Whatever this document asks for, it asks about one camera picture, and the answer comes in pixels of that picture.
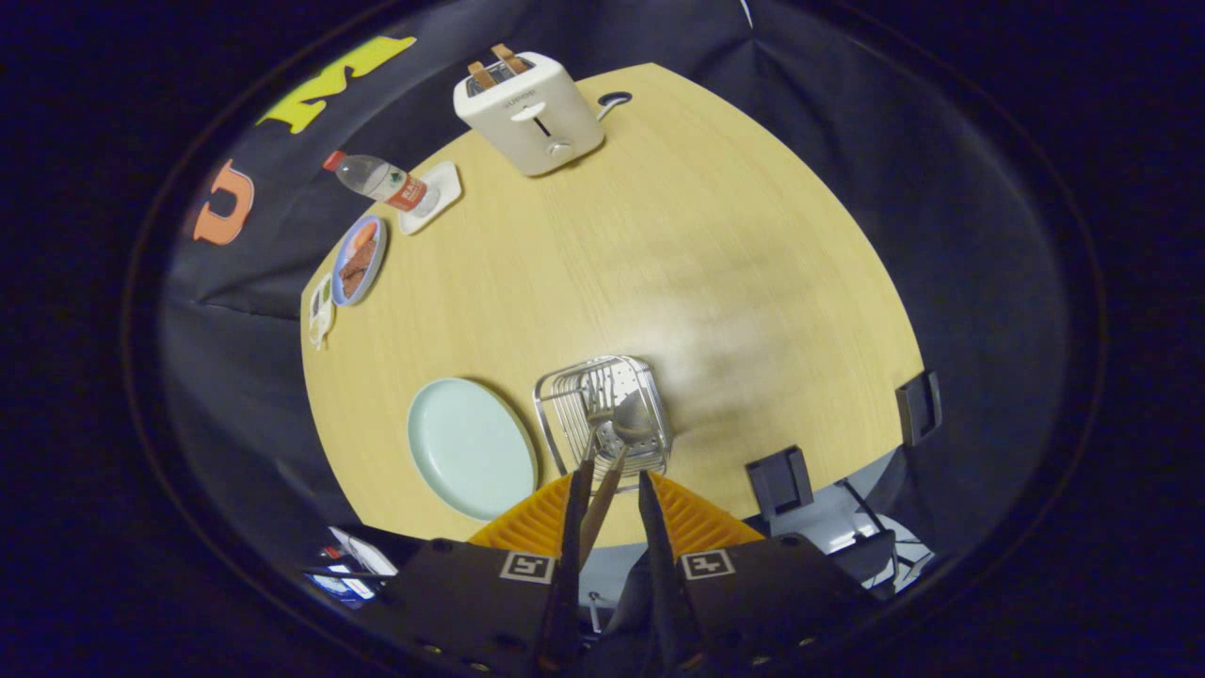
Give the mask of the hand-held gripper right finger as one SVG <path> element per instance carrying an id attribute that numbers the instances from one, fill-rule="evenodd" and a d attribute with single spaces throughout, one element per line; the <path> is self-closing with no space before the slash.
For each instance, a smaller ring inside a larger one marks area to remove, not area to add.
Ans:
<path id="1" fill-rule="evenodd" d="M 664 676 L 809 676 L 878 615 L 878 599 L 809 538 L 768 538 L 652 472 L 637 478 L 637 509 Z"/>

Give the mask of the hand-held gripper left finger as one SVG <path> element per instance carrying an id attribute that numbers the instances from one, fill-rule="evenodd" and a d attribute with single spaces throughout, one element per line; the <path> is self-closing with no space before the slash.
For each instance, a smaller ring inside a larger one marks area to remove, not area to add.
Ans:
<path id="1" fill-rule="evenodd" d="M 559 677 L 576 664 L 586 468 L 539 489 L 477 541 L 433 538 L 380 592 L 407 676 Z"/>

